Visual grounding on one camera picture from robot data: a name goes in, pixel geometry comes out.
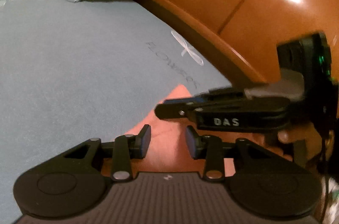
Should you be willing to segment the salmon pink knit sweater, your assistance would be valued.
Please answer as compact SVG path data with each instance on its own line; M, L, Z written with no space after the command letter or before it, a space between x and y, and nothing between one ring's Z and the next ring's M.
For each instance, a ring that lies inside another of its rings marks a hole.
M183 85L177 85L164 99L191 97L190 92ZM231 133L200 131L195 124L187 119L160 120L154 111L125 134L137 135L144 124L151 126L151 142L144 159L132 159L132 177L139 172L199 172L203 173L204 161L194 160L189 154L186 145L186 127L192 125L198 134L210 134L220 137L224 142L234 142ZM233 176L235 168L233 159L224 159L225 176Z

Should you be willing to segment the blue patterned bed sheet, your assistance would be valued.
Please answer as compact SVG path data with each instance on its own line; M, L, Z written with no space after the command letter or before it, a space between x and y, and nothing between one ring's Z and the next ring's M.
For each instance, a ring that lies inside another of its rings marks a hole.
M131 0L1 0L1 222L13 184L91 137L110 141L176 86L229 81L187 39Z

